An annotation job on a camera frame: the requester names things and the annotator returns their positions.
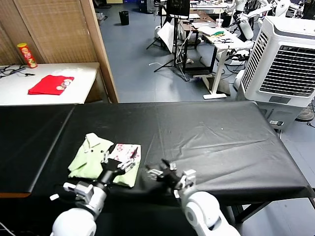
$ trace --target red cylindrical can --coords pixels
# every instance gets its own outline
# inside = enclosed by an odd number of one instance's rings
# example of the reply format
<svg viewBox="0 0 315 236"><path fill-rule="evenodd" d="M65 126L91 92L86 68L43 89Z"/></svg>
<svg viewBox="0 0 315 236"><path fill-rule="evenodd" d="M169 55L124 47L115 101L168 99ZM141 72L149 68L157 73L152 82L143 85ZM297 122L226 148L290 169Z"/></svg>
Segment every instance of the red cylindrical can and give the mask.
<svg viewBox="0 0 315 236"><path fill-rule="evenodd" d="M30 68L37 67L37 63L33 55L31 54L31 51L29 50L27 43L19 43L17 46L20 49L21 53L23 54L24 59L26 60L29 67Z"/></svg>

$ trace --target white cable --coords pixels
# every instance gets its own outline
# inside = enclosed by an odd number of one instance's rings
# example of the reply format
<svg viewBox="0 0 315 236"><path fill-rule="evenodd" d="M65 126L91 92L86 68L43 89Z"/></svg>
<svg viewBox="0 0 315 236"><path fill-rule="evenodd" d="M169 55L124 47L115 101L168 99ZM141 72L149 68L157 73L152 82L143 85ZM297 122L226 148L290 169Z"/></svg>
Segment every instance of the white cable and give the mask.
<svg viewBox="0 0 315 236"><path fill-rule="evenodd" d="M15 236L15 234L12 233L3 223L0 222L0 225L1 225L5 230L7 230L7 232L8 232L9 234L11 234L12 236Z"/></svg>
<svg viewBox="0 0 315 236"><path fill-rule="evenodd" d="M160 65L160 66L163 66L161 63L158 63L158 62L152 62L152 63L149 64L149 66L150 66L150 65L154 65L154 64L158 64L158 65Z"/></svg>
<svg viewBox="0 0 315 236"><path fill-rule="evenodd" d="M176 64L182 63L182 61L178 62L178 58L179 58L180 55L181 55L182 48L183 48L183 46L185 45L187 39L191 36L191 31L192 31L192 28L191 28L191 26L190 26L189 34L188 34L187 38L184 40L184 42L182 43L181 48L180 48L179 53L178 53L178 56L176 57Z"/></svg>

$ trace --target cup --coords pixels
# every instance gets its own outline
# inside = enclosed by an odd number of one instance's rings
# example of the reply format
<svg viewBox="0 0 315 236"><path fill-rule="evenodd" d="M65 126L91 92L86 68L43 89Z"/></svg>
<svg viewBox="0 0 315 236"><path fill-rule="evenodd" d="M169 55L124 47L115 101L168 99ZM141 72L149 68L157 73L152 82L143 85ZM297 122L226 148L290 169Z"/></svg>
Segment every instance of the cup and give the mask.
<svg viewBox="0 0 315 236"><path fill-rule="evenodd" d="M216 19L216 28L221 28L223 19Z"/></svg>

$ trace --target gray floor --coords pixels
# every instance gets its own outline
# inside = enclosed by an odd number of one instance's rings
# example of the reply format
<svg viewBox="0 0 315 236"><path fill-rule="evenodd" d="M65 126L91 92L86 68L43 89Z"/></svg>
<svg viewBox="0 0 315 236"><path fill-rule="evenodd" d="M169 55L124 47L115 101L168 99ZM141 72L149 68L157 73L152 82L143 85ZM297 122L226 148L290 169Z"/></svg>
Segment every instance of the gray floor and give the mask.
<svg viewBox="0 0 315 236"><path fill-rule="evenodd" d="M153 72L158 65L149 66L149 63L164 64L172 55L156 46L146 50L153 40L159 18L139 13L136 8L135 4L125 3L101 10L108 16L101 32L120 102L203 101L202 95L208 92L202 82L184 82L168 68ZM129 11L129 26L120 25L118 12L121 10ZM189 50L189 58L198 64L203 57L205 63L210 64L212 50L211 46L203 44L197 50ZM234 75L226 80L232 83ZM233 99L236 93L232 85L230 89L232 96L227 100ZM315 129L294 122L283 133L282 140L311 186L315 187L315 146L312 145ZM239 231L242 236L314 236L315 210L307 199L273 202L247 220Z"/></svg>

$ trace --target cooler vent grille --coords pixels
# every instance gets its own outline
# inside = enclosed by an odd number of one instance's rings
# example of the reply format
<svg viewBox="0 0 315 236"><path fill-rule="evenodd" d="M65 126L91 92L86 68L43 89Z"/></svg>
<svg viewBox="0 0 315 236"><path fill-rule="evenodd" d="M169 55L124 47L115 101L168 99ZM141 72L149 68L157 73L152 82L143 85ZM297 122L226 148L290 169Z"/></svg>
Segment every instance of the cooler vent grille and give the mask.
<svg viewBox="0 0 315 236"><path fill-rule="evenodd" d="M281 46L259 91L310 96L315 89L315 49Z"/></svg>
<svg viewBox="0 0 315 236"><path fill-rule="evenodd" d="M259 35L258 40L256 40L254 49L252 51L252 56L250 61L248 62L246 71L244 73L242 84L245 89L247 90L248 86L250 85L250 82L252 80L252 77L255 73L255 70L258 66L258 63L260 61L260 58L264 52L264 49L267 45L268 37L264 34L264 32L261 32Z"/></svg>

